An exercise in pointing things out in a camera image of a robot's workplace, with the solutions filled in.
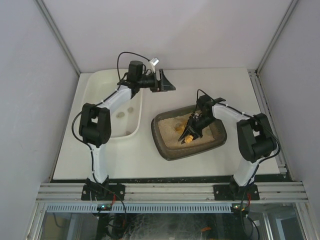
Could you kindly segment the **litter clump in tub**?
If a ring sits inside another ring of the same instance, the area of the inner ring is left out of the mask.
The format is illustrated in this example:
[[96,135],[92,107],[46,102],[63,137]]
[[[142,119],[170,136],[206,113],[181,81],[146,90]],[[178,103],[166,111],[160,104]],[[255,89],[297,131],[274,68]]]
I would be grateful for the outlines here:
[[134,111],[134,109],[133,109],[132,107],[129,107],[129,108],[127,109],[127,111],[128,111],[129,113],[132,113],[132,112]]
[[123,118],[125,116],[125,113],[124,112],[119,112],[116,117],[117,118]]

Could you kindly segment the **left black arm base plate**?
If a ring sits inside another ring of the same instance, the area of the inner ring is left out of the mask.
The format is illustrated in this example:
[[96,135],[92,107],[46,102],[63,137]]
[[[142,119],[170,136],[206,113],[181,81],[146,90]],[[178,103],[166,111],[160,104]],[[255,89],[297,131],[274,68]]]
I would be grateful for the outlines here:
[[124,200],[126,186],[120,183],[109,183],[107,179],[104,183],[97,183],[87,178],[81,192],[82,201],[113,201]]

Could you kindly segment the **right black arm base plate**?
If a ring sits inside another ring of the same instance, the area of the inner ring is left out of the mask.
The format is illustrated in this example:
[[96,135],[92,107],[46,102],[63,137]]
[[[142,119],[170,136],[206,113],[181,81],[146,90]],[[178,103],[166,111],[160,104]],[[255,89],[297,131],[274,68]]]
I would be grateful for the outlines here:
[[240,201],[240,200],[260,200],[258,186],[255,184],[238,187],[230,184],[213,185],[214,199],[216,201]]

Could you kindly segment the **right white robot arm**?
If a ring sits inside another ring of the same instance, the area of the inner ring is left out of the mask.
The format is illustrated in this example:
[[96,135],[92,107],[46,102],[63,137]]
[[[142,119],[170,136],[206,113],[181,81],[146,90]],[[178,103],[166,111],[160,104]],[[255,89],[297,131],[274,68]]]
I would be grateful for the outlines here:
[[231,177],[229,189],[233,195],[241,193],[254,184],[259,166],[280,153],[280,142],[265,114],[249,115],[225,103],[224,98],[212,98],[201,89],[197,92],[203,93],[197,96],[195,105],[201,113],[194,111],[190,115],[178,141],[183,145],[202,138],[203,129],[217,121],[219,114],[231,118],[236,128],[241,160]]

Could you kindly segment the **right aluminium frame post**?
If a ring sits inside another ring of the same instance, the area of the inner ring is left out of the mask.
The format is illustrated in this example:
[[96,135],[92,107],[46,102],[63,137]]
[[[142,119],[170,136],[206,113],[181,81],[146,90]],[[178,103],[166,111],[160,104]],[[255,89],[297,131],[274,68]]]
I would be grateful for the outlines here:
[[291,16],[293,15],[297,5],[299,4],[299,0],[291,0],[283,17],[281,18],[266,50],[264,51],[261,60],[258,63],[258,66],[255,70],[255,73],[259,75],[261,71],[263,70],[272,50],[274,49],[276,43],[278,42],[280,36],[282,35],[283,31],[285,30]]

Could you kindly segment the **right aluminium side rail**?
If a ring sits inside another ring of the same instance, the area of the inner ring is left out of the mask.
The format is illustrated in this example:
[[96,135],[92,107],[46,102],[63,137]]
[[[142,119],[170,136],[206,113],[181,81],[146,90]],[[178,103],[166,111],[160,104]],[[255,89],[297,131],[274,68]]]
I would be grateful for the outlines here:
[[294,179],[294,177],[292,176],[292,173],[291,173],[291,168],[288,165],[288,161],[286,158],[286,153],[284,152],[282,141],[281,141],[280,137],[278,136],[278,132],[276,130],[276,125],[275,125],[275,121],[274,121],[274,118],[273,118],[273,115],[271,112],[271,107],[269,105],[267,95],[265,94],[262,82],[261,82],[258,74],[256,73],[256,70],[248,69],[247,71],[248,71],[248,76],[250,78],[250,81],[251,81],[251,84],[253,87],[253,91],[254,91],[256,100],[258,102],[258,106],[260,108],[260,111],[262,113],[266,114],[274,135],[280,141],[281,150],[280,150],[280,153],[275,157],[279,171],[281,174],[283,174],[283,175],[286,174],[291,179]]

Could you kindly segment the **left aluminium frame post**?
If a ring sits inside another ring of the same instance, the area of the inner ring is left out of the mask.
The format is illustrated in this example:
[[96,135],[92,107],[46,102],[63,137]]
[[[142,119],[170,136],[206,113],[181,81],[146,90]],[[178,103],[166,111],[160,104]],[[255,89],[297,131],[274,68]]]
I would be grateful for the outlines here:
[[70,51],[63,35],[61,34],[61,31],[58,28],[58,25],[56,24],[54,18],[52,17],[47,5],[45,4],[44,0],[34,0],[34,3],[36,7],[38,8],[40,14],[42,15],[44,21],[46,22],[48,28],[52,32],[54,38],[56,39],[58,45],[62,49],[64,55],[68,59],[69,63],[71,64],[74,72],[78,77],[81,75],[81,70],[72,54]]

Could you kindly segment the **white plastic tub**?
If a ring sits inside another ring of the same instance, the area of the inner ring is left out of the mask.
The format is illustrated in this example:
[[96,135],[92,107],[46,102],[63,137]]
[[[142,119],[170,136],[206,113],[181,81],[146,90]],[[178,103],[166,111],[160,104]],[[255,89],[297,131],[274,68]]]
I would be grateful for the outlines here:
[[[111,139],[122,140],[132,137],[138,132],[141,122],[143,90],[139,90],[133,98],[129,98],[130,90],[120,92],[112,96],[105,103],[102,103],[118,88],[119,77],[126,73],[126,69],[117,71],[116,69],[100,70],[93,73],[86,82],[82,103],[101,104],[100,108],[110,110]],[[123,112],[124,117],[117,118],[117,114]]]

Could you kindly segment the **litter clump in tub centre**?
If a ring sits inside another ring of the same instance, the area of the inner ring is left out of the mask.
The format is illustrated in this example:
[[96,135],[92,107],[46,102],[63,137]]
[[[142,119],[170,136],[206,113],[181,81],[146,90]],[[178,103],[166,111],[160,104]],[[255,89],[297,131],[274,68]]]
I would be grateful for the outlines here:
[[125,113],[124,112],[119,112],[116,117],[117,118],[123,118],[125,116]]

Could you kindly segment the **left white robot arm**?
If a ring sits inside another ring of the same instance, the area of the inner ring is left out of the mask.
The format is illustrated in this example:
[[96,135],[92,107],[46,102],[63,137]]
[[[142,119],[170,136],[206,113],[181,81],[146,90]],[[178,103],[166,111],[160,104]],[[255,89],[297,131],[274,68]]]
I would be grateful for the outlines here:
[[[123,54],[143,58],[148,62],[149,67],[142,61],[132,60],[127,72],[120,76],[119,57]],[[149,59],[135,52],[121,52],[116,63],[119,79],[117,88],[98,103],[85,103],[81,111],[74,117],[71,132],[76,140],[89,148],[93,182],[103,184],[109,179],[104,154],[106,143],[112,135],[112,114],[134,98],[141,89],[150,89],[153,93],[176,90],[176,87],[166,78],[163,69],[159,70],[159,78],[157,78],[156,65],[158,63],[157,57]]]

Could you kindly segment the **aluminium frame post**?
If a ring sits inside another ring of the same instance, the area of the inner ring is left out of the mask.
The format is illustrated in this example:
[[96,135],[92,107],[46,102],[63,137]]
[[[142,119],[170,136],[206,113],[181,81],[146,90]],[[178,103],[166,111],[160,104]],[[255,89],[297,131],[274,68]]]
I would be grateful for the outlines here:
[[71,64],[74,72],[78,77],[81,75],[81,70],[72,54],[70,51],[63,35],[61,34],[61,31],[58,28],[58,25],[56,24],[54,18],[52,17],[47,5],[45,4],[44,0],[34,0],[34,3],[36,7],[38,8],[40,14],[42,15],[44,21],[46,22],[48,28],[52,32],[54,38],[56,39],[58,45],[62,49],[64,55],[68,59],[69,63]]
[[297,5],[299,4],[299,0],[291,0],[283,17],[281,18],[266,50],[264,51],[261,60],[258,63],[258,66],[255,70],[255,73],[259,75],[261,71],[263,70],[272,50],[274,49],[276,43],[278,42],[280,36],[282,35],[283,31],[285,30],[291,16],[293,15]]

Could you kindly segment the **yellow litter scoop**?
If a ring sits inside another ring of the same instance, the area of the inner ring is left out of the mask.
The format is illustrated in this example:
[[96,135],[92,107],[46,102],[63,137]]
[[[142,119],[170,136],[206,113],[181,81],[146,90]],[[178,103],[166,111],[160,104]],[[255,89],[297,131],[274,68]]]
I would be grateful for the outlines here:
[[181,135],[183,133],[183,130],[185,129],[186,125],[187,125],[186,121],[184,121],[183,123],[178,123],[174,128],[175,132],[177,134]]

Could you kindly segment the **brown litter box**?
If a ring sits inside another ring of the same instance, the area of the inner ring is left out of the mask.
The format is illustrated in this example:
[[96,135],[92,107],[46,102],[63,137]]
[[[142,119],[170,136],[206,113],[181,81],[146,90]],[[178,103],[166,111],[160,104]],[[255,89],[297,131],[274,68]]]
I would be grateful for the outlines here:
[[225,144],[227,132],[219,119],[194,133],[188,120],[195,111],[190,105],[162,112],[151,121],[151,132],[159,154],[167,161],[194,156]]

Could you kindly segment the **aluminium front rail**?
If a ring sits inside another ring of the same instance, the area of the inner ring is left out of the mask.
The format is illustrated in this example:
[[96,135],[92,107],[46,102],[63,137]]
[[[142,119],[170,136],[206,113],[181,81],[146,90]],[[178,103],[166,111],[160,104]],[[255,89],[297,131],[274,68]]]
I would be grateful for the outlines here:
[[[125,203],[219,202],[217,183],[125,183],[119,196]],[[79,203],[86,193],[82,183],[43,183],[36,196],[41,203]],[[307,203],[302,182],[258,182],[240,194],[252,203]]]

